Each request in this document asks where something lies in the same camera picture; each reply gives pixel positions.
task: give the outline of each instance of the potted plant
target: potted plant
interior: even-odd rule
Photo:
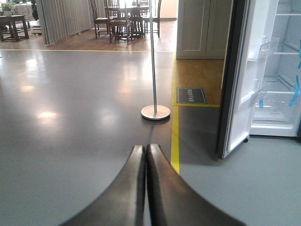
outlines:
[[[11,10],[13,9],[12,3],[3,3],[2,4],[2,11],[4,12],[5,16],[11,16]]]

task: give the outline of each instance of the glossy floor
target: glossy floor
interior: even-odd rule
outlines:
[[[162,122],[140,115],[153,102],[148,52],[0,55],[0,225],[69,219],[109,185],[133,145],[158,143],[170,158],[175,120],[180,174],[199,194],[250,226],[301,222],[300,143],[252,137],[218,160],[218,108],[179,106],[174,116],[174,53],[155,55],[158,103],[172,110]]]

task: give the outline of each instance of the white cabinet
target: white cabinet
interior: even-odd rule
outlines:
[[[231,0],[179,0],[177,59],[224,59]]]

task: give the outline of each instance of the refrigerator door shelf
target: refrigerator door shelf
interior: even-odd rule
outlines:
[[[262,45],[250,44],[249,47],[249,61],[258,61],[274,54],[277,50],[279,38],[272,37],[271,41]]]
[[[244,95],[241,98],[239,108],[249,108],[253,106],[256,102],[258,102],[260,99],[264,98],[267,92],[264,92],[263,90],[266,90],[266,88],[260,89],[252,94]]]

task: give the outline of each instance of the wall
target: wall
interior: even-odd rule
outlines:
[[[178,17],[178,0],[162,0],[161,18]]]

